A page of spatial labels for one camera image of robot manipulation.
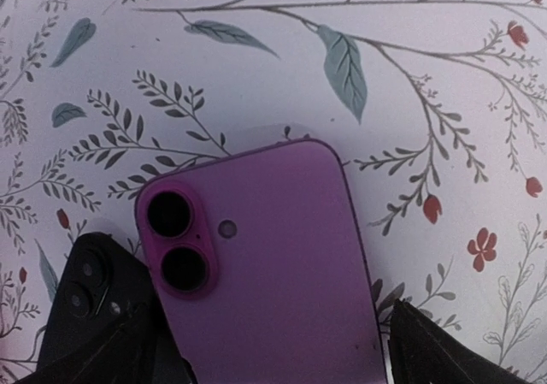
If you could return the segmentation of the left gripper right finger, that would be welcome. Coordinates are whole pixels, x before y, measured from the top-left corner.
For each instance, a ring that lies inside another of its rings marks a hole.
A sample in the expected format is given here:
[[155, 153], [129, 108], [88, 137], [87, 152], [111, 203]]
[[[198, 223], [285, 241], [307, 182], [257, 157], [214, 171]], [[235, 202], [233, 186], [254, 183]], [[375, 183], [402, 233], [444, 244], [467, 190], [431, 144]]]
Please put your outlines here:
[[469, 350], [407, 301], [393, 305], [388, 347], [396, 384], [524, 382]]

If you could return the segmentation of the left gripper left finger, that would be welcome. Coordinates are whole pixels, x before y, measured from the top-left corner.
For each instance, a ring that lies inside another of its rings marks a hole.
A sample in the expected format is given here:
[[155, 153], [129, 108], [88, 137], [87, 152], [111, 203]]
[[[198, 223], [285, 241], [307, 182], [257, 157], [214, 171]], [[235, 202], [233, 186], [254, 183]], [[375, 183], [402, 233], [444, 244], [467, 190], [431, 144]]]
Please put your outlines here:
[[20, 383], [151, 383], [156, 331], [151, 308], [137, 304], [76, 351]]

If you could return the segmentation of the pink phone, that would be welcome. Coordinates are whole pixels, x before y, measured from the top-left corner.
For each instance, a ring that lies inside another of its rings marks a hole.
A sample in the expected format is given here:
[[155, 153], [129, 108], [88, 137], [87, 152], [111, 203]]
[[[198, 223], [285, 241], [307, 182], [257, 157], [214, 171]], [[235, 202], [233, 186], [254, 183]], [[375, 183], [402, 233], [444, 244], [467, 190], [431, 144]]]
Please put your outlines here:
[[195, 382], [385, 382], [356, 213], [329, 145], [299, 139], [158, 176], [135, 222]]

